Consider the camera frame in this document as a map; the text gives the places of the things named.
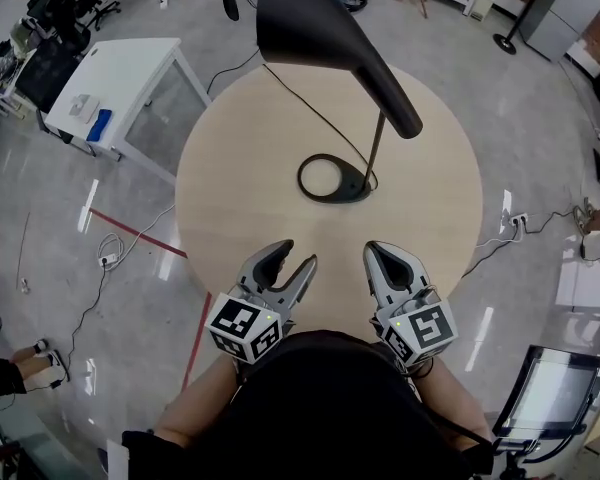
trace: lamp base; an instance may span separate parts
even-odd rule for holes
[[[331,194],[319,196],[312,194],[302,184],[302,171],[311,162],[326,160],[335,165],[340,171],[340,185]],[[327,204],[355,203],[366,199],[371,194],[371,184],[365,184],[365,176],[349,162],[345,162],[337,156],[320,153],[307,158],[298,168],[298,186],[302,193],[312,201]]]
[[[503,35],[493,34],[493,40],[503,52],[507,52],[509,55],[516,54],[516,47],[513,46],[513,43],[511,41],[507,41],[507,38]]]

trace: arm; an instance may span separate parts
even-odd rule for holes
[[[440,416],[491,441],[491,430],[478,401],[460,384],[439,357],[431,358],[433,367],[425,377],[412,377],[422,402]],[[440,428],[449,444],[459,451],[476,445],[473,439]]]
[[[222,354],[169,404],[154,428],[155,435],[186,448],[215,421],[237,389],[233,361]]]

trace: person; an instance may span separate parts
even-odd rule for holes
[[[223,354],[153,430],[123,433],[129,478],[489,474],[476,399],[439,357],[409,374],[422,402],[386,345],[332,331],[293,334],[246,368]]]
[[[592,231],[600,231],[600,209],[596,210],[589,202],[588,198],[584,200],[584,211],[575,207],[573,215],[582,236],[587,236]]]
[[[48,348],[47,340],[41,339],[32,347],[17,350],[9,360],[0,359],[0,397],[11,394],[15,396],[16,393],[25,394],[27,390],[24,381],[48,368],[56,370],[58,379],[69,381],[69,373],[57,350],[36,357],[36,354],[41,354]]]

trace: black shirt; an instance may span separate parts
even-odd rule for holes
[[[408,383],[368,344],[320,333],[327,342],[340,343],[280,347],[265,356],[267,361],[191,449],[125,432],[130,478],[315,478],[327,472],[355,477],[370,472],[387,479],[467,479],[484,473],[485,461],[490,472],[488,447],[465,453],[451,448]]]

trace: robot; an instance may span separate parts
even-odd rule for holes
[[[240,269],[228,294],[215,301],[205,327],[216,346],[235,360],[255,364],[294,325],[291,310],[300,303],[318,268],[305,259],[279,288],[278,280],[293,240],[268,245]],[[458,337],[447,300],[442,300],[418,258],[395,245],[368,242],[364,267],[377,308],[370,323],[405,368],[441,353]]]

